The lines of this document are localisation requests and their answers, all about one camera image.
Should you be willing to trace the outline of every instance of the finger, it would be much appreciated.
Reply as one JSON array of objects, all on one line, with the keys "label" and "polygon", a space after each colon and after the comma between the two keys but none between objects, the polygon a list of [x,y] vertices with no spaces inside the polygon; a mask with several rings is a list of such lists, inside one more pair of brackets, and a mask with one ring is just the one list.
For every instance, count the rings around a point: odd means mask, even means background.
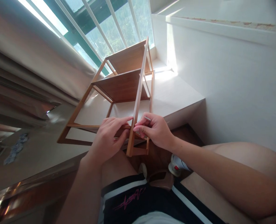
[{"label": "finger", "polygon": [[105,119],[103,119],[103,122],[101,123],[101,125],[103,125],[104,123],[106,123],[107,122],[107,120],[109,120],[110,118],[105,118]]},{"label": "finger", "polygon": [[106,124],[107,125],[111,125],[114,120],[116,120],[116,117],[109,117],[109,119],[107,120]]},{"label": "finger", "polygon": [[129,135],[129,129],[124,130],[123,133],[120,135],[118,140],[115,142],[115,145],[118,149],[121,148],[121,146],[123,145],[128,135]]},{"label": "finger", "polygon": [[146,127],[144,125],[139,125],[139,126],[136,126],[134,127],[133,129],[134,132],[138,131],[140,133],[140,136],[142,138],[144,138],[145,134],[148,136],[148,137],[152,137],[152,134],[153,134],[153,129],[149,128],[149,127]]},{"label": "finger", "polygon": [[113,132],[117,132],[118,129],[123,125],[125,124],[126,122],[132,120],[133,117],[130,116],[130,117],[124,117],[124,118],[116,118],[116,120],[114,122],[112,122],[112,126],[111,126],[111,129]]},{"label": "finger", "polygon": [[143,125],[146,121],[149,121],[145,117],[153,120],[155,118],[155,116],[157,116],[157,115],[149,113],[149,112],[144,112],[141,119],[135,124],[135,126]]}]

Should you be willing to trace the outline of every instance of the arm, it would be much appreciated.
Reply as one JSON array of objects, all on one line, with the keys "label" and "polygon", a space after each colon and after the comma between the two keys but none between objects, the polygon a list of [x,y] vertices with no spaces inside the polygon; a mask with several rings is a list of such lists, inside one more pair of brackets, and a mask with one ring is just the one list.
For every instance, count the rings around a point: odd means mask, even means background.
[{"label": "arm", "polygon": [[[144,126],[144,116],[150,118],[151,128]],[[276,213],[276,182],[264,174],[185,142],[170,132],[163,117],[145,113],[134,131],[146,134],[159,147],[180,157],[199,176],[216,188],[228,201],[252,218]]]},{"label": "arm", "polygon": [[101,201],[101,167],[120,150],[128,130],[124,130],[118,139],[114,136],[118,129],[132,118],[104,119],[89,152],[81,159],[57,224],[97,223]]}]

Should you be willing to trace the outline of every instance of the wooden shelf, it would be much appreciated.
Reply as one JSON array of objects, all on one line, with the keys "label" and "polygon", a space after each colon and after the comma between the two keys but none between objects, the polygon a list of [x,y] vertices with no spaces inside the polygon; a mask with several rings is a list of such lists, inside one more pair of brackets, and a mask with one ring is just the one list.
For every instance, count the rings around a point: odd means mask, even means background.
[{"label": "wooden shelf", "polygon": [[[110,78],[105,78],[92,83],[97,86],[114,103],[135,101],[140,79],[140,69],[126,72]],[[144,86],[142,87],[141,100],[148,100]]]},{"label": "wooden shelf", "polygon": [[[92,133],[97,133],[98,129],[100,128],[100,125],[82,125],[82,124],[68,124],[67,127],[71,128],[78,128],[84,131],[89,131]],[[129,125],[122,125],[120,129],[116,132],[115,137],[120,137],[122,132],[125,129],[131,129],[131,126]],[[141,138],[137,133],[135,133],[135,139],[143,139]]]},{"label": "wooden shelf", "polygon": [[[148,154],[149,137],[146,137],[145,139],[141,138],[137,133],[133,131],[134,124],[137,123],[138,121],[138,112],[139,112],[139,106],[140,106],[141,100],[150,99],[149,112],[152,112],[154,71],[152,67],[148,40],[149,39],[147,37],[146,40],[138,44],[135,44],[133,46],[130,46],[129,48],[123,49],[104,59],[98,71],[96,72],[95,76],[93,77],[91,84],[89,85],[83,98],[80,100],[74,113],[71,115],[70,119],[68,120],[68,123],[63,129],[60,137],[58,138],[57,143],[77,144],[77,145],[87,145],[87,146],[92,145],[92,142],[68,139],[66,138],[66,136],[71,128],[78,128],[92,133],[97,133],[100,127],[99,125],[81,125],[74,122],[81,108],[85,104],[90,91],[94,89],[111,104],[107,113],[107,118],[110,117],[110,113],[114,103],[130,102],[130,101],[135,102],[132,125],[131,126],[123,125],[117,131],[117,133],[115,134],[115,137],[119,137],[125,129],[129,129],[129,136],[128,136],[129,140],[128,140],[126,155],[133,156],[133,155]],[[148,59],[150,61],[150,65],[152,68],[151,92],[149,92],[149,87],[145,82],[146,87],[148,89],[148,92],[146,92],[146,89],[143,83],[145,81],[145,72],[146,73],[150,72]],[[106,63],[112,70],[113,72],[112,75],[114,76],[97,81]],[[135,139],[147,140],[146,149],[134,148]]]},{"label": "wooden shelf", "polygon": [[[129,48],[126,48],[122,51],[116,52],[115,54],[106,57],[106,59],[110,61],[113,68],[118,74],[136,70],[138,68],[141,69],[144,57],[145,43],[146,40],[130,46]],[[146,60],[145,72],[149,71],[149,63],[148,60]]]}]

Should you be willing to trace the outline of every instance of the black shorts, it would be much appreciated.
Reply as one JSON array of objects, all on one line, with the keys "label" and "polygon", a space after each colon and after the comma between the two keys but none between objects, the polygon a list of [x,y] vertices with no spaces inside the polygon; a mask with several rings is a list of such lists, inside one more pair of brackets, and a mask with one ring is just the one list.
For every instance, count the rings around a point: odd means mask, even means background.
[{"label": "black shorts", "polygon": [[150,212],[163,212],[183,223],[224,222],[179,180],[171,191],[150,186],[143,174],[122,178],[102,190],[104,224],[133,223]]}]

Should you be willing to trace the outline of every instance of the window bar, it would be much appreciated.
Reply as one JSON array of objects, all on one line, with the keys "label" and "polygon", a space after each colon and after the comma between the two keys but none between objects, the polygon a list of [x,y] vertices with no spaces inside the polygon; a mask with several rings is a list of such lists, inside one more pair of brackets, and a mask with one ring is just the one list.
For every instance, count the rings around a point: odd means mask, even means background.
[{"label": "window bar", "polygon": [[76,23],[76,21],[73,19],[73,17],[69,14],[69,12],[67,11],[67,9],[65,8],[65,6],[62,4],[62,2],[60,0],[55,0],[55,2],[59,5],[59,7],[61,8],[61,10],[64,12],[64,14],[67,16],[67,18],[71,21],[71,23],[73,24],[73,26],[76,28],[76,30],[79,32],[79,34],[82,36],[82,38],[86,41],[86,43],[89,45],[89,47],[93,50],[93,52],[95,53],[95,55],[98,57],[98,59],[102,62],[103,59],[100,57],[100,55],[96,52],[96,50],[94,49],[94,47],[92,46],[92,44],[89,42],[89,40],[87,39],[87,37],[85,36],[85,34],[83,33],[83,31],[81,30],[81,28],[78,26],[78,24]]},{"label": "window bar", "polygon": [[110,45],[108,39],[106,38],[106,36],[105,36],[103,30],[101,29],[100,24],[98,23],[96,17],[94,16],[93,11],[91,10],[90,6],[88,5],[87,1],[86,1],[86,0],[82,0],[82,2],[83,2],[83,4],[84,4],[85,8],[87,9],[89,15],[91,16],[91,18],[92,18],[94,24],[96,25],[96,27],[98,28],[99,32],[100,32],[101,35],[103,36],[103,38],[104,38],[105,42],[107,43],[109,49],[111,50],[112,53],[115,53],[114,50],[113,50],[113,48],[111,47],[111,45]]},{"label": "window bar", "polygon": [[60,33],[60,31],[51,23],[51,21],[39,10],[39,8],[31,1],[26,0],[29,5],[43,18],[43,20],[55,31],[55,33],[71,48],[73,46],[69,43],[69,41]]},{"label": "window bar", "polygon": [[135,12],[134,12],[132,0],[128,0],[128,2],[129,2],[129,8],[131,9],[132,17],[133,17],[133,20],[134,20],[134,24],[135,24],[135,27],[136,27],[136,31],[137,31],[137,34],[138,34],[139,42],[141,42],[141,36],[140,36],[140,32],[139,32]]},{"label": "window bar", "polygon": [[121,28],[120,28],[120,25],[119,25],[119,23],[118,23],[117,17],[116,17],[116,15],[115,15],[113,6],[112,6],[112,4],[111,4],[111,1],[110,1],[110,0],[106,0],[106,2],[107,2],[107,5],[108,5],[108,7],[109,7],[109,10],[110,10],[110,12],[111,12],[111,14],[112,14],[112,17],[113,17],[113,19],[114,19],[114,21],[115,21],[115,24],[116,24],[116,26],[117,26],[117,29],[118,29],[118,31],[119,31],[119,34],[120,34],[120,36],[121,36],[121,38],[122,38],[122,41],[123,41],[123,43],[124,43],[124,45],[125,45],[125,48],[127,48],[128,45],[126,44],[125,38],[124,38],[123,33],[122,33],[122,31],[121,31]]}]

